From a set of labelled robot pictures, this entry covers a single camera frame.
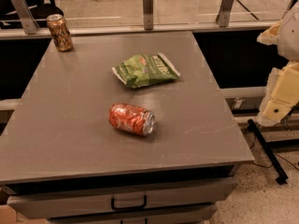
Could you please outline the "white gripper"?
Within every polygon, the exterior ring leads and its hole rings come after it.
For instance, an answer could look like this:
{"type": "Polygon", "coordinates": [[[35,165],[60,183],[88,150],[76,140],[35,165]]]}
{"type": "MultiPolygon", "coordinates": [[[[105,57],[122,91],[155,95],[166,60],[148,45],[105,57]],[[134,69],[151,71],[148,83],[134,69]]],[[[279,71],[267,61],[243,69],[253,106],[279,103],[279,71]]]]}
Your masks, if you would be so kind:
{"type": "MultiPolygon", "coordinates": [[[[278,43],[281,21],[260,33],[257,41],[270,46],[278,43]]],[[[299,103],[299,62],[289,61],[282,69],[274,67],[266,84],[266,94],[256,120],[269,127],[280,123],[299,103]]]]}

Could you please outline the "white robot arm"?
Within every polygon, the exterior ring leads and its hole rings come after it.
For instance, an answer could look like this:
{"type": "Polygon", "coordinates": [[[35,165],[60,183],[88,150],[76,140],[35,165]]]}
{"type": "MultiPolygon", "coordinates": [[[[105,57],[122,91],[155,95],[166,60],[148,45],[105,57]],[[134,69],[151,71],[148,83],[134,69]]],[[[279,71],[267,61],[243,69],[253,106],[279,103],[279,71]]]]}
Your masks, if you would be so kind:
{"type": "Polygon", "coordinates": [[[271,70],[257,115],[259,124],[273,126],[299,103],[299,8],[291,8],[282,20],[260,33],[257,41],[277,45],[278,55],[288,60],[283,68],[271,70]]]}

